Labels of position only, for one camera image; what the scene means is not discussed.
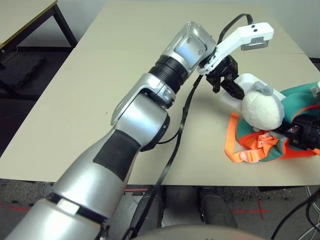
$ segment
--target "white stuffed animal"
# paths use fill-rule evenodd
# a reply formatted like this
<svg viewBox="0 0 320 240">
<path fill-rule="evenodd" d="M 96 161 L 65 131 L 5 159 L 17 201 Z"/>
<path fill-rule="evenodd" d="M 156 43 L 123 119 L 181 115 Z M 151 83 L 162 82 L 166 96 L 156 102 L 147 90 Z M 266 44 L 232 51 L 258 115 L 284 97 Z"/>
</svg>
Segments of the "white stuffed animal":
<svg viewBox="0 0 320 240">
<path fill-rule="evenodd" d="M 286 98 L 276 89 L 250 73 L 241 74 L 234 80 L 244 91 L 243 100 L 222 93 L 221 101 L 243 114 L 244 119 L 255 131 L 278 128 L 285 116 L 281 100 Z"/>
<path fill-rule="evenodd" d="M 284 106 L 273 92 L 272 87 L 257 81 L 242 100 L 241 111 L 245 121 L 258 130 L 280 127 L 285 116 Z"/>
</svg>

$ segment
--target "table surface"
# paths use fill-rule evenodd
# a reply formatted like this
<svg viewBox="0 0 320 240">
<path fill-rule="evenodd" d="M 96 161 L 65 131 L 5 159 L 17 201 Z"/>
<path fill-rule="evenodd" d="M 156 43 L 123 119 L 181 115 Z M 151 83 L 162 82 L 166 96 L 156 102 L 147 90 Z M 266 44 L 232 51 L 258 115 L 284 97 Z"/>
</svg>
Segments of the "table surface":
<svg viewBox="0 0 320 240">
<path fill-rule="evenodd" d="M 149 8 L 154 3 L 135 4 L 141 9 Z M 169 2 L 165 4 L 168 7 L 175 5 Z M 112 8 L 117 3 L 108 2 L 106 6 L 108 11 L 104 7 L 97 21 L 106 13 L 113 13 L 114 20 L 103 24 L 101 28 L 117 24 L 118 19 L 122 21 L 122 11 L 117 10 L 119 17 L 116 17 L 117 8 Z M 206 8 L 220 13 L 225 5 L 206 3 Z M 162 25 L 167 26 L 172 20 L 170 17 L 164 18 Z M 264 21 L 269 22 L 267 15 Z M 157 44 L 162 45 L 162 49 L 157 45 L 154 49 L 149 48 L 149 40 L 139 38 L 134 32 L 131 32 L 127 40 L 136 41 L 141 48 L 134 49 L 132 43 L 114 48 L 111 45 L 86 45 L 89 38 L 93 42 L 96 39 L 89 35 L 99 35 L 92 30 L 96 25 L 96 22 L 91 25 L 80 45 L 69 55 L 13 137 L 0 159 L 0 178 L 55 182 L 85 149 L 111 129 L 111 116 L 116 105 L 139 77 L 153 66 L 170 41 L 166 36 L 171 28 L 163 27 L 158 34 L 152 34 L 156 42 L 159 42 Z M 136 32 L 142 32 L 141 28 L 136 26 Z M 124 25 L 121 31 L 125 32 L 127 29 L 131 29 L 129 24 L 126 27 Z M 113 32 L 106 30 L 110 36 L 117 34 L 115 29 Z M 282 31 L 279 27 L 270 46 L 263 51 L 234 52 L 232 56 L 238 62 L 239 73 L 252 73 L 279 91 L 318 81 L 318 70 Z M 283 39 L 276 37 L 276 34 L 287 38 L 286 42 L 290 43 L 292 49 L 286 49 Z M 145 49 L 142 48 L 141 41 L 146 44 Z M 168 139 L 177 131 L 182 106 L 196 77 L 195 72 L 183 85 L 175 104 L 168 110 L 171 123 L 163 139 Z M 180 149 L 164 184 L 294 186 L 320 183 L 319 157 L 255 164 L 231 162 L 224 153 L 224 144 L 232 109 L 222 104 L 219 97 L 220 94 L 212 92 L 208 82 L 203 80 L 200 83 L 190 106 Z M 154 184 L 169 159 L 174 144 L 158 145 L 154 150 L 140 153 L 129 184 Z"/>
<path fill-rule="evenodd" d="M 0 0 L 0 49 L 57 0 Z"/>
</svg>

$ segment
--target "robotic arm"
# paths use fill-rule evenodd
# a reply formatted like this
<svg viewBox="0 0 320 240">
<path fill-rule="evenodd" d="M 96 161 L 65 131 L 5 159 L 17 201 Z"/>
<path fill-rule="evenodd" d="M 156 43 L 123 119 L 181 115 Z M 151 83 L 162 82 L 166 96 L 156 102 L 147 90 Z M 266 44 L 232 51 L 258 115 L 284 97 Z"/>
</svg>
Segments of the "robotic arm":
<svg viewBox="0 0 320 240">
<path fill-rule="evenodd" d="M 212 71 L 240 45 L 255 44 L 257 38 L 269 40 L 273 29 L 259 24 L 268 34 L 257 35 L 249 25 L 218 48 L 199 24 L 188 22 L 116 107 L 112 129 L 75 160 L 53 186 L 50 197 L 39 200 L 6 239 L 96 239 L 102 222 L 112 217 L 124 193 L 135 157 L 153 149 L 165 134 L 170 123 L 166 109 L 175 102 L 180 86 L 215 47 L 214 61 L 205 65 L 209 70 L 200 73 Z"/>
</svg>

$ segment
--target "wall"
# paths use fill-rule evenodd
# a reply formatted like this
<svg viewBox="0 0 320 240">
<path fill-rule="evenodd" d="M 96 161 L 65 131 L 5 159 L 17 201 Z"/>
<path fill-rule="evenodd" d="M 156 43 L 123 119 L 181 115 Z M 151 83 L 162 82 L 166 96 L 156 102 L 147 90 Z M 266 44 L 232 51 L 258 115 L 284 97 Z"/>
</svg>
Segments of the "wall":
<svg viewBox="0 0 320 240">
<path fill-rule="evenodd" d="M 60 0 L 58 6 L 79 40 L 105 2 L 106 0 Z M 270 10 L 308 57 L 320 58 L 320 0 L 201 0 L 201 2 L 262 4 Z M 64 47 L 68 46 L 68 42 L 51 18 L 21 45 Z"/>
</svg>

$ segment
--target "green fabric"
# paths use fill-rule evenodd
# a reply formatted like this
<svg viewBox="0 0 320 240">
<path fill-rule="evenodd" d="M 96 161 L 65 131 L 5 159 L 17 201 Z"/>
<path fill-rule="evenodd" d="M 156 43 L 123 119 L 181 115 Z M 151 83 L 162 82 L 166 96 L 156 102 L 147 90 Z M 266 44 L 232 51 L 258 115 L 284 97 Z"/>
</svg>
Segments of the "green fabric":
<svg viewBox="0 0 320 240">
<path fill-rule="evenodd" d="M 294 116 L 307 106 L 316 103 L 315 97 L 312 93 L 293 93 L 281 101 L 284 107 L 283 121 L 292 123 Z"/>
<path fill-rule="evenodd" d="M 285 99 L 281 101 L 284 107 L 284 118 L 283 120 L 288 123 L 292 123 L 294 116 L 302 109 L 316 104 L 316 99 L 312 95 L 310 88 L 315 86 L 317 82 L 304 84 L 292 88 L 283 90 L 281 93 L 286 96 Z M 309 109 L 303 111 L 300 114 L 309 115 L 319 115 L 319 109 Z M 236 139 L 239 140 L 245 135 L 254 133 L 253 127 L 250 126 L 244 119 L 240 119 L 236 126 Z M 260 162 L 269 162 L 271 160 L 277 159 L 284 155 L 284 142 L 279 140 L 275 146 L 270 148 L 268 155 L 261 159 Z M 302 149 L 290 146 L 290 148 L 298 151 L 303 151 Z"/>
<path fill-rule="evenodd" d="M 317 84 L 317 82 L 313 82 L 313 83 L 308 83 L 308 84 L 304 84 L 304 85 L 300 85 L 300 86 L 291 87 L 291 88 L 288 88 L 286 90 L 281 91 L 281 93 L 283 95 L 285 95 L 286 97 L 291 94 L 295 94 L 295 93 L 310 94 L 311 93 L 310 88 L 312 88 L 316 84 Z"/>
</svg>

